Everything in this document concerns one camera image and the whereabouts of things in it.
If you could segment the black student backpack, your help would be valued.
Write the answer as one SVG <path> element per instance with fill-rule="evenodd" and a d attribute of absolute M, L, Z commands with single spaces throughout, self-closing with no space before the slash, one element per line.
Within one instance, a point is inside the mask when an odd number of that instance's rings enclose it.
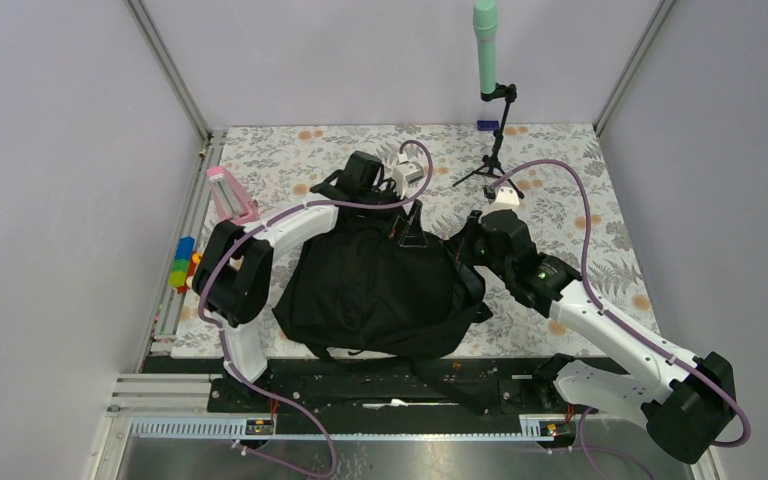
<path fill-rule="evenodd" d="M 273 314 L 285 336 L 330 362 L 332 348 L 378 352 L 406 363 L 436 392 L 470 412 L 476 396 L 430 376 L 429 363 L 452 353 L 473 324 L 491 317 L 483 278 L 455 259 L 409 211 L 352 211 L 306 241 Z"/>

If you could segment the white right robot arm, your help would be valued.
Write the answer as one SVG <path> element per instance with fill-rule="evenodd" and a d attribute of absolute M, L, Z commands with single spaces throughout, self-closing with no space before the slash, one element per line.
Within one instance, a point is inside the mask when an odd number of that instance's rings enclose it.
<path fill-rule="evenodd" d="M 577 332 L 623 368 L 617 374 L 553 356 L 533 386 L 543 410 L 593 407 L 644 429 L 685 464 L 698 462 L 734 419 L 727 359 L 716 352 L 700 357 L 614 311 L 575 267 L 539 252 L 513 211 L 474 211 L 446 244 L 458 263 L 487 268 L 520 305 Z"/>

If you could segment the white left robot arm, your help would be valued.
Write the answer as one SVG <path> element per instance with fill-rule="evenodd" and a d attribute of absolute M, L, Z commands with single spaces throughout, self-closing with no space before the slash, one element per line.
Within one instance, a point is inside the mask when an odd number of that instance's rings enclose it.
<path fill-rule="evenodd" d="M 364 152 L 352 153 L 295 206 L 260 220 L 225 220 L 212 232 L 190 288 L 199 297 L 200 319 L 219 332 L 225 370 L 235 378 L 232 398 L 248 411 L 269 401 L 270 385 L 260 377 L 268 365 L 256 319 L 266 305 L 273 263 L 313 237 L 332 230 L 349 206 L 390 205 L 407 196 L 412 181 L 398 169 L 388 178 L 384 166 Z"/>

